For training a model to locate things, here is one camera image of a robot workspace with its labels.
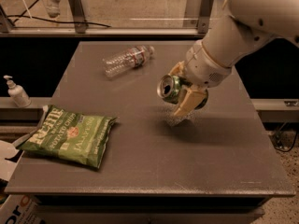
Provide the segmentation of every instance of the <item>table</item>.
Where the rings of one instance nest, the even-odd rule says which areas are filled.
[[[97,215],[105,223],[250,223],[272,197],[294,195],[235,69],[209,89],[202,110],[167,124],[171,106],[158,97],[157,83],[192,43],[81,42],[51,103],[118,117],[100,169],[24,153],[7,192],[35,197],[45,218],[59,213],[53,223]],[[152,45],[155,57],[107,78],[102,59],[134,45]]]

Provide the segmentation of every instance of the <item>green chip bag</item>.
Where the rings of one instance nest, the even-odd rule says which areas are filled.
[[[40,127],[17,149],[99,168],[116,118],[85,116],[46,106]]]

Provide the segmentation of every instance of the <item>water bottle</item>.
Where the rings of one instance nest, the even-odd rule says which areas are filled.
[[[152,46],[136,46],[103,59],[105,74],[114,77],[129,69],[143,65],[154,53]]]

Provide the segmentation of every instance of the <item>plastic bottle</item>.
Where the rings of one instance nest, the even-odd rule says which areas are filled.
[[[136,46],[103,59],[105,74],[108,77],[114,77],[128,69],[143,65],[150,59],[154,51],[152,46]]]
[[[5,75],[3,78],[7,80],[8,94],[18,107],[26,107],[31,104],[31,100],[22,86],[16,85],[10,76]]]

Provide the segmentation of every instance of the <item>white pump bottle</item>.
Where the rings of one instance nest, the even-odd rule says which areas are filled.
[[[3,76],[7,80],[9,87],[8,94],[18,107],[26,107],[31,104],[31,100],[22,86],[16,85],[11,76]]]

